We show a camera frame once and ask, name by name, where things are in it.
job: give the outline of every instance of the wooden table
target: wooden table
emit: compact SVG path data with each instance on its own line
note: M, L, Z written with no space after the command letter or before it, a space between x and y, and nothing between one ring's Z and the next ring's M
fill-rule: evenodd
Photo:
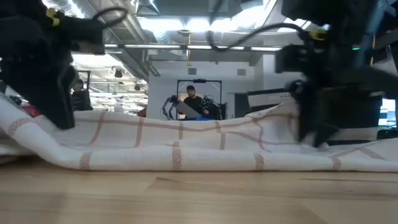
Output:
M0 166L1 224L398 223L398 174Z

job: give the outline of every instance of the person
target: person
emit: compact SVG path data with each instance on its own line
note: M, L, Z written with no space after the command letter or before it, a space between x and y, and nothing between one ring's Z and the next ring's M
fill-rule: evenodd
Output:
M87 90L83 89L84 82L78 79L72 86L72 105L73 111L93 110L90 102L90 95Z
M185 104L200 113L202 116L209 114L208 110L203 109L203 99L196 95L196 89L193 85L187 86L187 94L188 97L183 101Z

